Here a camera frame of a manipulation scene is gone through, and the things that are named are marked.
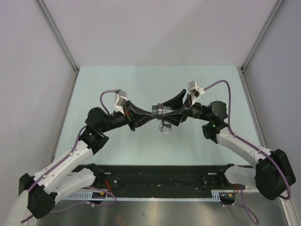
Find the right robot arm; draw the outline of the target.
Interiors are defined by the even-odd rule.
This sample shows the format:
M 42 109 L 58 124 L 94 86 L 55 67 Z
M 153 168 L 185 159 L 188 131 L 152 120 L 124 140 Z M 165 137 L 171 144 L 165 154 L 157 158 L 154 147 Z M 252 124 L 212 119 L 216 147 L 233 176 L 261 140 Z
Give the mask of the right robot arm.
M 204 137 L 224 146 L 251 165 L 250 168 L 227 165 L 217 177 L 217 184 L 228 189 L 233 184 L 256 188 L 265 198 L 289 200 L 292 196 L 291 185 L 296 178 L 286 153 L 280 149 L 272 151 L 256 145 L 232 130 L 227 106 L 222 101 L 213 101 L 209 105 L 197 102 L 194 94 L 182 90 L 176 97 L 154 107 L 158 118 L 175 126 L 188 117 L 204 120 Z

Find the dark grey threaded ring nut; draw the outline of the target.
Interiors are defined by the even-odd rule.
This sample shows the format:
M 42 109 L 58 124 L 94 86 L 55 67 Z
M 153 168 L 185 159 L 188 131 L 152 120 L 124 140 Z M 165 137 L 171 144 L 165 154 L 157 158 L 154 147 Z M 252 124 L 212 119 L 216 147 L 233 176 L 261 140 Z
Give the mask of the dark grey threaded ring nut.
M 163 104 L 158 103 L 157 105 L 152 106 L 152 114 L 159 119 L 160 116 L 163 114 Z

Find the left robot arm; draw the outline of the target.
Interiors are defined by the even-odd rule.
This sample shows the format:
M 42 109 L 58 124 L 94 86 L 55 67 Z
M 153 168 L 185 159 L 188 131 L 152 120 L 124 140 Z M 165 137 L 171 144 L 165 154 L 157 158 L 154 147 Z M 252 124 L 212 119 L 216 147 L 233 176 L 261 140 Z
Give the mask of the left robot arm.
M 45 217 L 63 197 L 81 188 L 103 185 L 104 177 L 95 169 L 85 168 L 77 174 L 68 174 L 104 147 L 109 140 L 105 132 L 126 125 L 134 131 L 158 116 L 157 111 L 140 109 L 129 100 L 117 106 L 119 110 L 111 114 L 100 107 L 91 109 L 69 151 L 33 176 L 25 173 L 20 177 L 19 195 L 25 195 L 24 208 L 32 217 Z

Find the clear elbow fitting with grey nut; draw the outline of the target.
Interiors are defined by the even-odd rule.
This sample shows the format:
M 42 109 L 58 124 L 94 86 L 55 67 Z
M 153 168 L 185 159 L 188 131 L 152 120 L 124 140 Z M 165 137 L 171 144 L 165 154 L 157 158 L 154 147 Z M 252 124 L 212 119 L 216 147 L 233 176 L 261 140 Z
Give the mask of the clear elbow fitting with grey nut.
M 160 119 L 159 130 L 165 134 L 168 134 L 173 129 L 173 124 L 166 118 L 165 114 L 173 112 L 173 108 L 169 106 L 165 106 L 163 104 L 158 104 L 158 114 L 164 115 Z

